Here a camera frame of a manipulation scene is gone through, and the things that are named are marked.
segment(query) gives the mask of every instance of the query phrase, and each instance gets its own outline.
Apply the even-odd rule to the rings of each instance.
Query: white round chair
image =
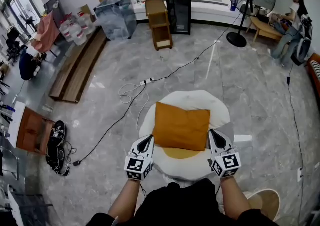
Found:
[[[235,135],[233,125],[230,122],[230,114],[226,105],[204,90],[175,91],[164,97],[160,102],[180,107],[185,110],[210,109],[210,125],[227,135],[234,142]],[[156,105],[153,104],[147,112],[140,128],[139,136],[152,134],[155,126]],[[201,179],[213,171],[211,151],[207,143],[204,151],[193,151],[179,148],[162,148],[154,146],[153,159],[155,165],[166,175],[183,180],[195,181]]]

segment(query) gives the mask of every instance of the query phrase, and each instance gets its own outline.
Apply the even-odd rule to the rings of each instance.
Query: chair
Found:
[[[4,150],[5,150],[5,151],[8,151],[9,153],[11,153],[11,154],[14,156],[14,158],[15,158],[15,160],[16,160],[16,172],[10,171],[10,170],[4,170],[4,169],[3,169],[3,163],[2,163],[3,160],[2,160],[2,159],[3,159],[3,151],[4,151]],[[19,180],[19,178],[20,178],[19,158],[16,157],[15,154],[14,154],[11,150],[6,149],[6,148],[0,146],[0,159],[1,159],[1,161],[0,161],[0,175],[3,175],[2,171],[10,172],[10,173],[14,176],[14,178],[15,178],[16,180]]]

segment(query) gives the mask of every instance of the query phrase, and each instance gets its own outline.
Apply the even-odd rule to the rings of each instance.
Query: gray marble floor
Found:
[[[156,51],[148,24],[139,24],[132,39],[107,43],[78,104],[56,103],[51,117],[67,123],[70,143],[77,148],[72,160],[82,159],[104,132],[128,107],[119,100],[118,90],[126,83],[139,84],[149,77],[160,78],[198,56],[226,27],[192,24],[191,35],[173,35],[173,48]],[[252,135],[252,144],[237,147],[243,166],[236,178],[243,191],[272,188],[281,196],[280,217],[296,218],[301,200],[297,169],[301,166],[298,135],[286,84],[289,69],[268,55],[275,44],[253,34],[245,35],[248,45],[237,48],[224,34],[194,63],[167,79],[147,86],[148,107],[173,91],[204,89],[229,108],[235,134]],[[320,169],[320,117],[310,79],[303,66],[294,66],[290,89],[300,131],[304,158],[302,216],[318,199]],[[41,160],[42,193],[54,204],[64,225],[85,225],[97,212],[107,212],[126,181],[124,158],[137,140],[136,121],[147,100],[144,92],[127,116],[103,139],[80,166],[71,167],[68,177],[56,175]],[[219,185],[215,175],[210,179]],[[166,185],[168,179],[153,170],[142,183],[147,192]]]

